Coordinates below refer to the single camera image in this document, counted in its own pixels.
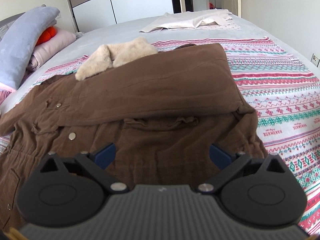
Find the brown coat with fur collar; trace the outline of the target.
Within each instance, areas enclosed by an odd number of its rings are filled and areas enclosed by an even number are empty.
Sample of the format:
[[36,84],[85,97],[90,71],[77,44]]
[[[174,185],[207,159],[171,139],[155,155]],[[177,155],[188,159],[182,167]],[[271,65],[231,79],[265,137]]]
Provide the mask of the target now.
[[78,81],[54,76],[1,116],[1,229],[23,224],[16,195],[43,157],[72,157],[109,142],[107,172],[128,186],[199,185],[218,173],[209,148],[264,158],[258,117],[218,43],[146,56]]

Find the grey bed sheet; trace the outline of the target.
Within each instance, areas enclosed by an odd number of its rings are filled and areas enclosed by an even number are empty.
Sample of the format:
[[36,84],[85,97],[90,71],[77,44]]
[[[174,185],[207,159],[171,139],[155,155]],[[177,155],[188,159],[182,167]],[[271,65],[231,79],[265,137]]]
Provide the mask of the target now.
[[106,28],[96,29],[82,35],[74,43],[67,46],[49,61],[47,61],[40,69],[33,72],[27,80],[21,85],[18,91],[11,93],[1,104],[1,113],[4,114],[11,110],[22,95],[31,87],[31,85],[49,68],[62,65],[67,62],[74,61],[83,55],[91,55],[99,45],[109,43],[123,43],[131,41],[139,36],[144,36],[150,43],[157,41],[169,40],[199,40],[205,38],[211,39],[250,39],[269,37],[273,42],[279,45],[288,53],[299,58],[313,74],[319,77],[319,68],[315,67],[310,59],[304,57],[301,53],[284,43],[280,39],[274,37],[267,31],[259,28],[255,24],[232,16],[234,22],[240,26],[239,30],[163,30],[151,33],[141,33],[140,30],[153,22],[156,18],[143,18],[125,23],[115,24]]

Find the cream folded garment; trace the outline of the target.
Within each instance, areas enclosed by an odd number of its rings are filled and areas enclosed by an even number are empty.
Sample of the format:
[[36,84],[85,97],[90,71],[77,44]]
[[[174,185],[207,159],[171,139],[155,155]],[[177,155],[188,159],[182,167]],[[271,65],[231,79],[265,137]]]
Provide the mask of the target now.
[[227,9],[210,9],[179,14],[165,13],[140,30],[150,33],[161,30],[240,30]]

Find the white wall socket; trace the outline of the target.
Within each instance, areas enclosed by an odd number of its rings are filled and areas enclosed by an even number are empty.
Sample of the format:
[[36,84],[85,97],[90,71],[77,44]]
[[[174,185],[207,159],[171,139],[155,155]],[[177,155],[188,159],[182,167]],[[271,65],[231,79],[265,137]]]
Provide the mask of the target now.
[[319,67],[320,58],[319,58],[316,54],[313,54],[313,55],[312,55],[312,58],[311,58],[311,62],[312,62],[316,67]]

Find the blue pink folded blanket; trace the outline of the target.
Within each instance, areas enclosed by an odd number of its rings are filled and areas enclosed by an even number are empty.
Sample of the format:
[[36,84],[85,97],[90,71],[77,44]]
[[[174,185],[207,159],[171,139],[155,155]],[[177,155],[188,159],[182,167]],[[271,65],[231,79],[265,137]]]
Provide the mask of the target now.
[[9,28],[1,40],[1,90],[14,92],[20,87],[35,44],[59,13],[56,7],[35,7]]

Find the pink teal patterned blanket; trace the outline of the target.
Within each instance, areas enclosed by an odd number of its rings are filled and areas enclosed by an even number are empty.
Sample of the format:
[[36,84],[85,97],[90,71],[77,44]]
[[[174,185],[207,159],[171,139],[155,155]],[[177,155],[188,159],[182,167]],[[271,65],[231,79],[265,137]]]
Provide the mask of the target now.
[[[269,38],[197,40],[196,46],[220,44],[231,75],[244,100],[258,117],[257,136],[268,154],[279,154],[305,190],[308,204],[300,225],[319,232],[319,79],[300,59]],[[159,53],[185,45],[184,41],[156,42]],[[88,59],[49,68],[22,95],[54,76],[74,75]],[[1,136],[1,154],[10,136]]]

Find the orange plush item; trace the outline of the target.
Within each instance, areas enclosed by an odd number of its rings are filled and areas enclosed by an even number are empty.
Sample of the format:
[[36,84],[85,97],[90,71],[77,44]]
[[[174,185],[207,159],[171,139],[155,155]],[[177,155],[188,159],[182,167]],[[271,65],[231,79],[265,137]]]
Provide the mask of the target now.
[[44,42],[49,41],[57,34],[57,30],[55,27],[48,27],[40,36],[38,41],[36,42],[36,46],[43,44]]

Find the white grey sliding wardrobe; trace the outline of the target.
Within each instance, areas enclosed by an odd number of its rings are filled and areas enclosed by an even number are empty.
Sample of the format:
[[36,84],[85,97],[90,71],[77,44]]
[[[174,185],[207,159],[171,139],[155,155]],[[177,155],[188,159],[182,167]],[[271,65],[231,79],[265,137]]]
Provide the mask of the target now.
[[141,18],[172,14],[172,0],[69,0],[78,31],[89,32]]

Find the light pink folded bedding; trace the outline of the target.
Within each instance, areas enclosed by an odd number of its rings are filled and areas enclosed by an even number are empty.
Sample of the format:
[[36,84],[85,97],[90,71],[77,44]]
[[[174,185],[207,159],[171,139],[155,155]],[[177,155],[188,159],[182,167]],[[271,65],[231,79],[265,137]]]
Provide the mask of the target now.
[[55,54],[72,44],[76,35],[67,30],[56,27],[57,34],[49,41],[36,46],[31,54],[27,70],[35,71],[44,65]]

